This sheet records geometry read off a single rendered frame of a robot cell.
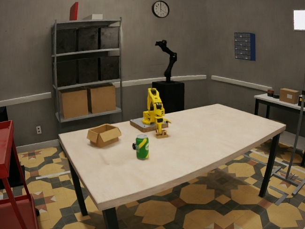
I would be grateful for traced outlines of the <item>green soda can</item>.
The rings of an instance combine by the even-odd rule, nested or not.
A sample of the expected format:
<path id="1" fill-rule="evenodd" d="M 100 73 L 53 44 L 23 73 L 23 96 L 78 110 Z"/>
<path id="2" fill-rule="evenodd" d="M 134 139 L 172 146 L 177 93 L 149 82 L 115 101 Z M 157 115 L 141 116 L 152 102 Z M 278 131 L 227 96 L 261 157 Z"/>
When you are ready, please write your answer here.
<path id="1" fill-rule="evenodd" d="M 137 135 L 136 138 L 137 158 L 144 160 L 149 157 L 149 138 L 145 134 Z"/>

